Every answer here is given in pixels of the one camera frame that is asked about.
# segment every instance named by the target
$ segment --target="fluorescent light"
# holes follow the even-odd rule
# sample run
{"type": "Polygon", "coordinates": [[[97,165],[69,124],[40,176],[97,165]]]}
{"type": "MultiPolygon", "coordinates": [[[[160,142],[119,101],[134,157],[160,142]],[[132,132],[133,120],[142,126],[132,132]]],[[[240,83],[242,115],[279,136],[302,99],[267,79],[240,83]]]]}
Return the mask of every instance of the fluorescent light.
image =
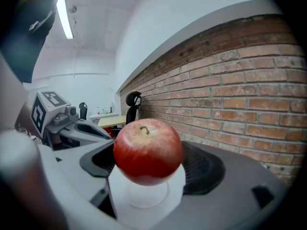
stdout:
{"type": "Polygon", "coordinates": [[[68,14],[67,14],[66,0],[58,0],[57,8],[59,13],[59,19],[61,20],[67,39],[73,39],[71,24],[69,23],[68,14]]]}

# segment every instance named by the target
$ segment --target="apple stem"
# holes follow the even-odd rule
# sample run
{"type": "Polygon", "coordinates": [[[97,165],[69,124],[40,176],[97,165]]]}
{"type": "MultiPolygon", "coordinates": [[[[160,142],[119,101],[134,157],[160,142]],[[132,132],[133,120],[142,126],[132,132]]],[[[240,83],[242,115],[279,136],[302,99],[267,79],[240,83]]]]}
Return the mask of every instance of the apple stem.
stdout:
{"type": "Polygon", "coordinates": [[[148,128],[146,127],[146,126],[142,126],[141,128],[140,128],[140,130],[142,130],[143,128],[145,128],[147,131],[146,131],[146,134],[147,135],[149,135],[149,130],[148,130],[148,128]]]}

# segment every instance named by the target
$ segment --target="desk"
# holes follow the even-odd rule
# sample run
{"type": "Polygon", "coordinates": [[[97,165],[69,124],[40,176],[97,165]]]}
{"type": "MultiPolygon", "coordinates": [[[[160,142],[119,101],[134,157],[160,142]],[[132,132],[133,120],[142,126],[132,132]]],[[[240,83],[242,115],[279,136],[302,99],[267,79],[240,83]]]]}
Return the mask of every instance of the desk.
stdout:
{"type": "Polygon", "coordinates": [[[98,124],[99,121],[96,121],[96,120],[99,120],[101,118],[117,117],[117,116],[118,116],[118,113],[93,114],[93,115],[88,116],[88,119],[90,119],[92,123],[98,124]]]}
{"type": "Polygon", "coordinates": [[[105,128],[116,125],[124,125],[125,123],[126,123],[126,116],[108,117],[100,119],[98,126],[101,128],[105,128]]]}

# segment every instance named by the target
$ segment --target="apple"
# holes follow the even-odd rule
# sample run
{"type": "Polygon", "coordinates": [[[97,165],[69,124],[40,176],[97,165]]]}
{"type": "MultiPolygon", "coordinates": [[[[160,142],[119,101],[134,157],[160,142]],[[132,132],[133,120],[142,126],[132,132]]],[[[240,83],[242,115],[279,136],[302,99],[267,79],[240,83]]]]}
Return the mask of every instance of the apple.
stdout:
{"type": "Polygon", "coordinates": [[[178,133],[170,125],[152,118],[127,124],[115,140],[113,154],[121,172],[140,185],[163,183],[183,158],[178,133]]]}

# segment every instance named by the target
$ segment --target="brick wall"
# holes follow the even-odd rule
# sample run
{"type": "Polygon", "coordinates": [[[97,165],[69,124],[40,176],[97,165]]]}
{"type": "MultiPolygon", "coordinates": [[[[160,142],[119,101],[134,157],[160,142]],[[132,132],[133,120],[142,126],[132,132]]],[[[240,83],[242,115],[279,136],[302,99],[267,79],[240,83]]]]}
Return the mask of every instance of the brick wall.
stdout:
{"type": "Polygon", "coordinates": [[[204,31],[149,65],[121,92],[143,96],[139,118],[169,123],[183,140],[241,153],[291,184],[306,152],[307,72],[279,16],[204,31]]]}

